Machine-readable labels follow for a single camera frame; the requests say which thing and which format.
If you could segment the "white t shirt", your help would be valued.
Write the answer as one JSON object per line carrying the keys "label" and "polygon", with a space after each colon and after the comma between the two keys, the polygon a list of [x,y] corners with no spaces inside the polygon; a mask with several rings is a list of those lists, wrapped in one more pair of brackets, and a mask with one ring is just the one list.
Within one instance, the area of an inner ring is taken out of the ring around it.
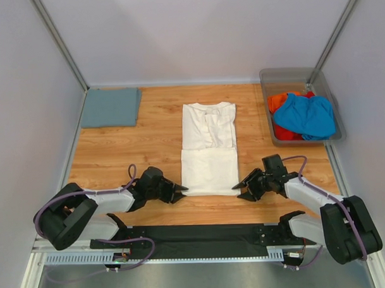
{"label": "white t shirt", "polygon": [[236,105],[185,104],[182,114],[181,182],[187,196],[238,196]]}

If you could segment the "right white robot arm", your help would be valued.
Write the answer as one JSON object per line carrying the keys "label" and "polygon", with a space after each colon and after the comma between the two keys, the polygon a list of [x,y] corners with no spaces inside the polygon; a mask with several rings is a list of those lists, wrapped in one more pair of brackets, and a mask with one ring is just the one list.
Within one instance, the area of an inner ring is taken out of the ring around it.
{"label": "right white robot arm", "polygon": [[288,172],[278,154],[264,157],[262,162],[263,169],[254,169],[235,185],[242,190],[239,198],[256,202],[264,193],[275,192],[319,216],[299,210],[283,215],[278,227],[282,242],[293,244],[298,238],[313,241],[341,265],[366,260],[369,254],[382,250],[382,239],[363,199],[335,195],[312,184],[302,171]]}

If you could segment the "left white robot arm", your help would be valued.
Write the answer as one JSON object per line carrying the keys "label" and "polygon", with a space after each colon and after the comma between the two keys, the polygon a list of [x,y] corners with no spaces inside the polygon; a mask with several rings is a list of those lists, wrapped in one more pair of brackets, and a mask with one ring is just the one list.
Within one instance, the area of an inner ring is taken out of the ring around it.
{"label": "left white robot arm", "polygon": [[117,213],[131,213],[149,200],[176,203],[184,198],[185,186],[165,178],[162,170],[148,167],[140,177],[137,167],[128,167],[130,180],[113,189],[87,189],[68,183],[33,217],[37,234],[56,250],[77,240],[97,241],[120,248],[130,239],[128,226]]}

